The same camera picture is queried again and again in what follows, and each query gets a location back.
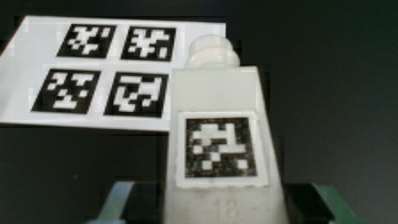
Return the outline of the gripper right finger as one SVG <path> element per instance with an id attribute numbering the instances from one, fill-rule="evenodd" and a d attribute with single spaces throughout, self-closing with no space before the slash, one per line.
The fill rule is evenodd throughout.
<path id="1" fill-rule="evenodd" d="M 370 224 L 359 218 L 332 185 L 286 184 L 284 195 L 290 224 Z"/>

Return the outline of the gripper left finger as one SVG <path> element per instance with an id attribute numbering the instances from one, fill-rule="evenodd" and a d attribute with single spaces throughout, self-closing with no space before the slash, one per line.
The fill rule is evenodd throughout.
<path id="1" fill-rule="evenodd" d="M 158 184 L 117 181 L 87 224 L 160 224 Z"/>

